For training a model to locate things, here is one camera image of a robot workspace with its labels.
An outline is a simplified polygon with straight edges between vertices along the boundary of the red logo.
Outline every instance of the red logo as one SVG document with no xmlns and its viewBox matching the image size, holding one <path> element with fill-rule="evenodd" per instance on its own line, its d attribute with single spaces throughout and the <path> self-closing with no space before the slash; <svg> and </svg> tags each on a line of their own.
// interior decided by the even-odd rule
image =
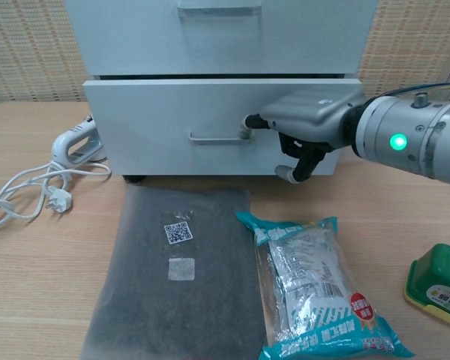
<svg viewBox="0 0 450 360">
<path fill-rule="evenodd" d="M 353 312 L 360 319 L 372 320 L 374 318 L 374 309 L 360 292 L 352 295 L 350 304 L 352 305 Z"/>
</svg>

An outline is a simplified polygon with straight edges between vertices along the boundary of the drawer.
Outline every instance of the drawer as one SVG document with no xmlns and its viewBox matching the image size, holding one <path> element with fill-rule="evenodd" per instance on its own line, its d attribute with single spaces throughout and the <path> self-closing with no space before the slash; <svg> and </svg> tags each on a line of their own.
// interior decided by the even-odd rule
<svg viewBox="0 0 450 360">
<path fill-rule="evenodd" d="M 91 75 L 354 74 L 376 0 L 66 0 Z"/>
<path fill-rule="evenodd" d="M 294 167 L 273 130 L 236 141 L 242 119 L 305 86 L 359 87 L 354 79 L 90 80 L 84 85 L 115 173 L 274 175 Z M 316 169 L 332 174 L 338 152 Z"/>
</svg>

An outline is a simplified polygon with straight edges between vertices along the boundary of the blue and white package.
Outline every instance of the blue and white package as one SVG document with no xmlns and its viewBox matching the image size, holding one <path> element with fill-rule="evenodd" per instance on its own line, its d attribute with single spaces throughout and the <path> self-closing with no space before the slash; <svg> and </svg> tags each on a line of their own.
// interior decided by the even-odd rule
<svg viewBox="0 0 450 360">
<path fill-rule="evenodd" d="M 307 225 L 260 220 L 248 212 L 237 218 L 258 245 L 268 244 L 259 260 L 272 274 L 265 298 L 274 299 L 274 337 L 259 360 L 414 356 L 350 284 L 335 240 L 336 217 Z"/>
</svg>

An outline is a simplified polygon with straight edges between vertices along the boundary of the wooden table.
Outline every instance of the wooden table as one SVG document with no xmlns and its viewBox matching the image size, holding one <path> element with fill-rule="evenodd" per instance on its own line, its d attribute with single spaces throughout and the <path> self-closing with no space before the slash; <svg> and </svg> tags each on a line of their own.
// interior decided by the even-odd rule
<svg viewBox="0 0 450 360">
<path fill-rule="evenodd" d="M 89 112 L 86 103 L 0 105 L 0 187 L 50 160 L 53 140 Z M 338 241 L 359 289 L 417 359 L 450 360 L 450 326 L 404 301 L 410 263 L 450 244 L 450 185 L 364 161 L 300 185 L 278 178 L 150 178 L 151 186 L 247 188 L 253 212 L 274 220 L 337 215 Z M 16 198 L 31 209 L 37 189 Z M 104 282 L 125 183 L 78 178 L 73 211 L 46 209 L 0 229 L 0 360 L 77 359 Z"/>
</svg>

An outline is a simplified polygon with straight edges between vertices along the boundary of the dark gray pouch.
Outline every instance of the dark gray pouch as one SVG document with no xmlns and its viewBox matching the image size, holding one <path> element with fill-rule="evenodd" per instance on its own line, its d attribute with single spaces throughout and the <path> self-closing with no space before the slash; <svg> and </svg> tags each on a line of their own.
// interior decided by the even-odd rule
<svg viewBox="0 0 450 360">
<path fill-rule="evenodd" d="M 252 360 L 266 339 L 246 192 L 130 185 L 82 360 Z"/>
</svg>

